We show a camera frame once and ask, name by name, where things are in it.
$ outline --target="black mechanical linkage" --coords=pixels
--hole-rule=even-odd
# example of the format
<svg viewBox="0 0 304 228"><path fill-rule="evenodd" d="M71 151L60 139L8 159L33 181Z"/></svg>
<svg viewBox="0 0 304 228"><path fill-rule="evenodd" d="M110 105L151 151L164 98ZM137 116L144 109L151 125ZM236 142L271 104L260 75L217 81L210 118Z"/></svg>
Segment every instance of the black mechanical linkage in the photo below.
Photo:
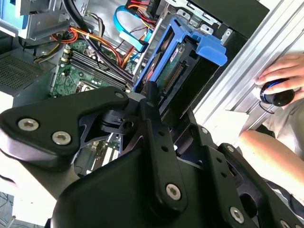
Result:
<svg viewBox="0 0 304 228"><path fill-rule="evenodd" d="M119 158L69 185L47 228L301 224L233 146L214 144L191 110L175 127L165 126L156 93L153 82L143 95L129 97L106 87L0 115L2 152L50 173L69 168L84 145L111 132L122 135ZM22 126L24 119L38 125ZM58 131L68 133L68 143L66 134L54 140Z"/></svg>

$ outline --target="silver bolt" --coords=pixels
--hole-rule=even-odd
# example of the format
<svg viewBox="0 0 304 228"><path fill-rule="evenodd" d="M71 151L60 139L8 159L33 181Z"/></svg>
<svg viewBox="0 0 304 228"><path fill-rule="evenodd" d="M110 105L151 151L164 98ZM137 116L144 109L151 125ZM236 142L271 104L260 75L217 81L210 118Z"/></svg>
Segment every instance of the silver bolt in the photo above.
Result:
<svg viewBox="0 0 304 228"><path fill-rule="evenodd" d="M230 208L230 214L232 215L232 217L234 218L235 221L237 221L240 224L244 223L244 216L243 214L239 211L239 209L235 208L235 207L231 207Z"/></svg>
<svg viewBox="0 0 304 228"><path fill-rule="evenodd" d="M39 128L39 124L36 120L25 118L18 122L18 127L21 130L31 132Z"/></svg>
<svg viewBox="0 0 304 228"><path fill-rule="evenodd" d="M208 131L206 128L202 127L201 130L205 133L205 134L208 134Z"/></svg>
<svg viewBox="0 0 304 228"><path fill-rule="evenodd" d="M290 228L290 226L284 220L281 220L281 225L283 228Z"/></svg>
<svg viewBox="0 0 304 228"><path fill-rule="evenodd" d="M67 132L59 131L52 135L52 140L57 145L68 145L71 142L71 136Z"/></svg>
<svg viewBox="0 0 304 228"><path fill-rule="evenodd" d="M124 95L122 95L121 93L118 93L118 92L116 92L115 95L116 95L117 97L119 97L119 98L123 98L123 97L124 97Z"/></svg>
<svg viewBox="0 0 304 228"><path fill-rule="evenodd" d="M173 200L180 200L181 198L181 191L174 184L168 184L166 186L166 192Z"/></svg>
<svg viewBox="0 0 304 228"><path fill-rule="evenodd" d="M147 102L147 105L151 106L151 107L154 107L154 105L151 102L149 102L149 101Z"/></svg>
<svg viewBox="0 0 304 228"><path fill-rule="evenodd" d="M228 149L230 152L234 152L234 149L232 148L232 146L227 146L227 149Z"/></svg>

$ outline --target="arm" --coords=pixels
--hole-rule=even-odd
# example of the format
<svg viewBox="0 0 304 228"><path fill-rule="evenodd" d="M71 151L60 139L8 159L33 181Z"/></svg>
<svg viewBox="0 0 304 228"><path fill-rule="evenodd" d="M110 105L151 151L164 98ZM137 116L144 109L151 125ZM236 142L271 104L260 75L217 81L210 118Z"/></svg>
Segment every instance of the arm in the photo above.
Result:
<svg viewBox="0 0 304 228"><path fill-rule="evenodd" d="M304 161L266 134L245 131L239 140L244 158L260 176L304 200Z"/></svg>

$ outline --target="motherboard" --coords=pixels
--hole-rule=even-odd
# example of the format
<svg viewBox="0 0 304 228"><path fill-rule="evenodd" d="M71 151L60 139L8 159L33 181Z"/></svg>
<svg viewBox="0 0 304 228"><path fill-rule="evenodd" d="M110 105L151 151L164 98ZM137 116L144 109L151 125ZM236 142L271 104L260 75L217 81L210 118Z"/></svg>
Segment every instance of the motherboard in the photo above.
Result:
<svg viewBox="0 0 304 228"><path fill-rule="evenodd" d="M114 54L103 50L113 61ZM127 63L125 70L131 72L134 61ZM113 74L95 55L85 40L77 40L65 46L57 66L51 89L51 97L60 97L106 86L116 86L127 91L126 82Z"/></svg>

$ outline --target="hand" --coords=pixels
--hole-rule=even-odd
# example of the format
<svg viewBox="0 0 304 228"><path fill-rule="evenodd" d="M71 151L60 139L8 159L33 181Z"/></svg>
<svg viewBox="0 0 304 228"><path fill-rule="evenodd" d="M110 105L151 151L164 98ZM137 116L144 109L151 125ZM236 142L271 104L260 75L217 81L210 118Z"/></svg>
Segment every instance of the hand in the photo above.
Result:
<svg viewBox="0 0 304 228"><path fill-rule="evenodd" d="M304 98L304 54L285 55L265 70L256 81L257 85L289 78L265 90L265 94L276 94L289 89L300 88L296 91L292 102Z"/></svg>

